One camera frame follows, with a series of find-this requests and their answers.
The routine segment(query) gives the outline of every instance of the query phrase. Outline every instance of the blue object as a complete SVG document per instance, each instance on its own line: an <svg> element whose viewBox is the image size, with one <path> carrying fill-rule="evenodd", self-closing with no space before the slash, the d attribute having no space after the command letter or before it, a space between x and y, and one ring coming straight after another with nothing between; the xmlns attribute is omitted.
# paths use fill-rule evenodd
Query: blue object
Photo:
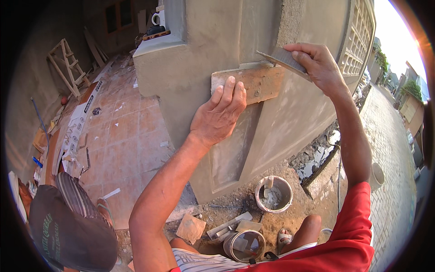
<svg viewBox="0 0 435 272"><path fill-rule="evenodd" d="M32 157L32 158L33 158L33 161L36 162L36 164L39 165L39 167L42 168L42 163L40 163L37 158L35 158L35 157Z"/></svg>
<svg viewBox="0 0 435 272"><path fill-rule="evenodd" d="M50 145L49 145L49 141L48 141L47 130L45 129L44 122L42 121L41 115L39 114L38 108L36 107L35 100L33 100L33 97L31 97L30 100L33 102L33 106L35 106L36 114L38 114L39 121L41 122L42 128L44 129L44 132L45 132L45 136L47 137L47 153L48 153L48 150L50 149Z"/></svg>

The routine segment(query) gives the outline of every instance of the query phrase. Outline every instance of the paint bucket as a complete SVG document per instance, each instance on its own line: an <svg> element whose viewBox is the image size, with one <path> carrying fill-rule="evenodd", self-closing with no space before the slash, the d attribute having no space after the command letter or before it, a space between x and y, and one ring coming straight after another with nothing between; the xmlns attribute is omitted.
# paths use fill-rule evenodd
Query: paint bucket
<svg viewBox="0 0 435 272"><path fill-rule="evenodd" d="M381 169L381 166L377 162L374 162L371 165L371 173L370 179L368 183L370 184L371 192L378 190L385 181L384 172Z"/></svg>
<svg viewBox="0 0 435 272"><path fill-rule="evenodd" d="M235 232L224 240L224 251L236 262L247 262L258 259L264 254L266 240L254 230Z"/></svg>
<svg viewBox="0 0 435 272"><path fill-rule="evenodd" d="M260 197L264 197L264 185L266 184L268 177L262 178L255 188L255 201L257 202L257 206L265 212L280 213L290 207L291 202L293 201L293 191L290 184L285 179L278 176L272 177L274 177L272 188L278 188L282 195L281 201L278 203L277 207L275 209L269 209L260 201Z"/></svg>

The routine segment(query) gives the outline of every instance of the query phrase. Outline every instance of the wooden ladder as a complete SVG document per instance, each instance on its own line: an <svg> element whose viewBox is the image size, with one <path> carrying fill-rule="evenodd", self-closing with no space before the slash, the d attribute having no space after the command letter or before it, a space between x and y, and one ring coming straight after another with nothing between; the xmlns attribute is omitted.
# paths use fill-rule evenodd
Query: wooden ladder
<svg viewBox="0 0 435 272"><path fill-rule="evenodd" d="M54 52L60 47L62 47L62 54L64 56L64 59L57 58ZM67 80L67 78L64 76L62 71L60 70L57 63L54 61L53 56L55 56L60 62L65 64L67 67L68 75L71 79L71 83ZM86 82L87 86L90 86L89 79L86 77L86 73L83 72L83 70L80 68L79 61L74 57L74 53L71 51L70 46L67 43L66 39L60 40L60 43L58 43L50 52L48 53L48 58L50 59L51 63L56 68L56 71L59 73L60 77L63 79L65 84L70 89L71 93L74 94L75 97L80 97L80 92L78 90L78 85L82 83L82 81ZM74 79L73 72L71 69L74 69L75 71L78 71L80 76L77 79Z"/></svg>

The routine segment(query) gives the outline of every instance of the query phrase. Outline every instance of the hand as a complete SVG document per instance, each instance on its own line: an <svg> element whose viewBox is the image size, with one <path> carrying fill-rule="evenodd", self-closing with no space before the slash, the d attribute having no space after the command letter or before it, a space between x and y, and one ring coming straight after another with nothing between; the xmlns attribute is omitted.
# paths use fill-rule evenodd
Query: hand
<svg viewBox="0 0 435 272"><path fill-rule="evenodd" d="M326 45L297 43L286 44L283 48L291 51L294 60L307 69L307 73L314 84L326 96L333 99L344 94L350 94L341 72Z"/></svg>
<svg viewBox="0 0 435 272"><path fill-rule="evenodd" d="M190 135L195 136L206 148L229 137L246 108L243 82L236 84L235 81L231 76L225 81L225 87L218 86L210 100L201 105L193 117Z"/></svg>

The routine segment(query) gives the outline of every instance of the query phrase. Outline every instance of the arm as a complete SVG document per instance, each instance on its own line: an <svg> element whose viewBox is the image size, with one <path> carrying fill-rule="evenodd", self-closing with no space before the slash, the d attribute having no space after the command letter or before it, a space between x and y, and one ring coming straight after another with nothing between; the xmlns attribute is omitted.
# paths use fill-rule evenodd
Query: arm
<svg viewBox="0 0 435 272"><path fill-rule="evenodd" d="M212 145L229 137L246 108L243 83L229 77L208 102L200 106L186 141L151 179L131 212L129 227L134 267L140 271L170 271L177 267L163 234L166 219L187 181Z"/></svg>
<svg viewBox="0 0 435 272"><path fill-rule="evenodd" d="M359 182L368 181L371 148L362 127L352 95L329 49L319 44L287 44L293 58L307 69L314 84L335 106L341 134L341 158L348 177L348 192Z"/></svg>

